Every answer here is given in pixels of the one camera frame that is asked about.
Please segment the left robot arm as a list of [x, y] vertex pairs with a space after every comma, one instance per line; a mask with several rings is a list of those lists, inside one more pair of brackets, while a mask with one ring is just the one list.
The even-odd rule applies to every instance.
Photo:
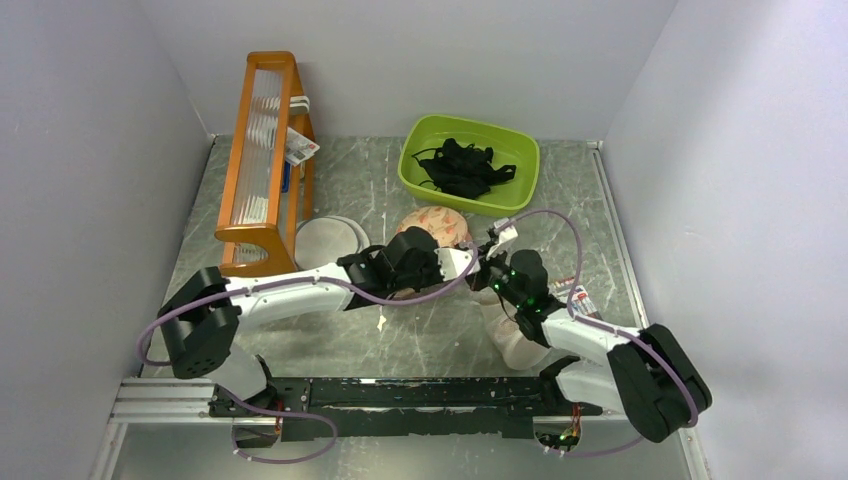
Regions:
[[476, 246], [441, 247], [411, 227], [388, 244], [326, 265], [262, 278], [230, 278], [217, 267], [197, 271], [160, 309], [160, 330], [175, 378], [208, 379], [236, 395], [249, 414], [273, 409], [277, 388], [264, 361], [235, 343], [242, 327], [316, 312], [428, 302], [479, 269]]

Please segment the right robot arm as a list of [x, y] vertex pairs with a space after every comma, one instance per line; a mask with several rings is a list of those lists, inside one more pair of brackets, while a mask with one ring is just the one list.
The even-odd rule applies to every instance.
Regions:
[[556, 292], [547, 280], [540, 255], [530, 250], [483, 257], [467, 278], [510, 368], [526, 370], [551, 350], [565, 352], [540, 374], [548, 412], [579, 403], [622, 413], [654, 443], [697, 423], [712, 393], [667, 327], [635, 329], [588, 316], [575, 304], [577, 284]]

